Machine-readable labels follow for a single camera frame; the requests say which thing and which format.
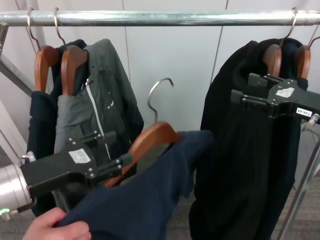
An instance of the green indicator light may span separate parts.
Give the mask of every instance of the green indicator light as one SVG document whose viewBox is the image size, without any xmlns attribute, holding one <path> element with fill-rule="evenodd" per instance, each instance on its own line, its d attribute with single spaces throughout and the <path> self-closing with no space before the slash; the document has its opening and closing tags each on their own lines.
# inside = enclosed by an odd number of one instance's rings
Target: green indicator light
<svg viewBox="0 0 320 240">
<path fill-rule="evenodd" d="M 9 213 L 9 212 L 10 212 L 10 209 L 9 209 L 9 208 L 1 209 L 1 210 L 0 210 L 0 216 L 1 216 L 2 214 L 6 214 L 6 213 Z"/>
</svg>

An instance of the chrome clothes rail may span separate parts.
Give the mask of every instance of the chrome clothes rail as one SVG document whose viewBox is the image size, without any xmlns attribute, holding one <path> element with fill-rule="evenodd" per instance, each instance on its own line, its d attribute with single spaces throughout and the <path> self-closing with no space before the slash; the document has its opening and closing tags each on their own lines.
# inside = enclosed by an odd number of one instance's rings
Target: chrome clothes rail
<svg viewBox="0 0 320 240">
<path fill-rule="evenodd" d="M 0 11 L 0 23 L 27 26 L 28 11 Z M 280 11 L 63 11 L 60 26 L 287 26 L 294 12 Z M 31 13 L 32 26 L 54 26 L 54 11 Z M 296 26 L 320 24 L 320 11 L 300 10 Z"/>
</svg>

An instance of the finger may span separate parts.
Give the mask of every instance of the finger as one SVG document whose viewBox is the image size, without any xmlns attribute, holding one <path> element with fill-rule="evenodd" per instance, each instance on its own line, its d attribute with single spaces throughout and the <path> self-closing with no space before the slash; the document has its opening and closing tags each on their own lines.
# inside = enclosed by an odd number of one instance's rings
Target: finger
<svg viewBox="0 0 320 240">
<path fill-rule="evenodd" d="M 89 226 L 84 221 L 77 221 L 67 226 L 57 227 L 62 236 L 68 236 L 71 239 L 77 239 L 89 233 Z"/>
<path fill-rule="evenodd" d="M 63 219 L 67 214 L 59 207 L 55 207 L 34 220 L 34 224 L 41 227 L 52 227 L 55 223 Z"/>
<path fill-rule="evenodd" d="M 76 240 L 91 240 L 91 233 L 88 232 L 86 235 L 78 237 Z"/>
</svg>

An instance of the sleeve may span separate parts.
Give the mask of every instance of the sleeve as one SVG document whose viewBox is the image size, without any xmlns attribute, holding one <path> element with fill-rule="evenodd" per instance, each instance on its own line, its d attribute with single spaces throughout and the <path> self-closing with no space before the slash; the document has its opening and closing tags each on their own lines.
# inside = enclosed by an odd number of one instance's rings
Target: sleeve
<svg viewBox="0 0 320 240">
<path fill-rule="evenodd" d="M 113 55 L 113 70 L 123 102 L 123 113 L 129 130 L 129 138 L 134 142 L 144 128 L 144 120 L 139 111 L 136 96 L 121 63 L 115 47 L 108 41 L 108 48 Z"/>
</svg>

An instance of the white sticker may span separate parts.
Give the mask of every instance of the white sticker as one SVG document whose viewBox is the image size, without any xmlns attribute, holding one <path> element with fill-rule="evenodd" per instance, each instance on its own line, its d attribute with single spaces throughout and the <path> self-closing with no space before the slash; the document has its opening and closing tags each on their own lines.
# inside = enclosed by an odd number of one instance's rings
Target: white sticker
<svg viewBox="0 0 320 240">
<path fill-rule="evenodd" d="M 76 164 L 86 164 L 91 161 L 83 148 L 70 151 L 69 154 Z"/>
<path fill-rule="evenodd" d="M 311 116 L 312 116 L 312 111 L 305 110 L 305 109 L 300 108 L 300 107 L 297 107 L 296 113 L 297 113 L 297 114 L 304 115 L 304 116 L 307 116 L 307 117 L 310 117 L 310 118 L 311 118 Z"/>
<path fill-rule="evenodd" d="M 289 87 L 286 89 L 278 90 L 275 95 L 278 95 L 278 96 L 284 97 L 284 98 L 288 98 L 291 96 L 291 94 L 294 92 L 294 90 L 295 89 L 293 87 Z"/>
</svg>

